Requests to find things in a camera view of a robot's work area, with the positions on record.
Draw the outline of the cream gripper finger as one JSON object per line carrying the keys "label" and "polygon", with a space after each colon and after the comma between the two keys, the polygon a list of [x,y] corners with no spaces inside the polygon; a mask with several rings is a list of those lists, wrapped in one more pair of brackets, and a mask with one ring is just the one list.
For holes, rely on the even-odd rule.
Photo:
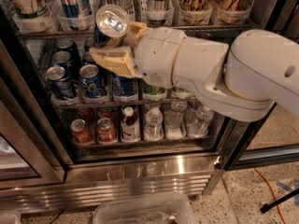
{"label": "cream gripper finger", "polygon": [[151,28],[146,23],[139,21],[131,21],[130,28],[127,35],[124,37],[124,41],[131,48],[135,48],[140,39],[151,31]]}
{"label": "cream gripper finger", "polygon": [[120,77],[139,77],[135,57],[130,47],[119,47],[114,49],[90,48],[94,61]]}

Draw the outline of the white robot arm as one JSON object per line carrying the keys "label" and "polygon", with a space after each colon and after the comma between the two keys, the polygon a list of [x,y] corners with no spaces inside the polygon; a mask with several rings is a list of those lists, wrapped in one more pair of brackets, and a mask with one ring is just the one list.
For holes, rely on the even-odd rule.
{"label": "white robot arm", "polygon": [[248,30],[228,45],[173,28],[142,26],[127,43],[90,53],[121,77],[184,89],[232,119],[259,120],[274,104],[299,115],[299,44],[284,36]]}

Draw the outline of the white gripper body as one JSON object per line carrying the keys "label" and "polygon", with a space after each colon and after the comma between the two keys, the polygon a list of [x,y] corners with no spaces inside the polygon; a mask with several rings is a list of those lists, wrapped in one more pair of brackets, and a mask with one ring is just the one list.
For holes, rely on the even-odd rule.
{"label": "white gripper body", "polygon": [[173,86],[172,70],[186,37],[180,30],[159,27],[140,39],[134,51],[135,64],[147,84],[166,89]]}

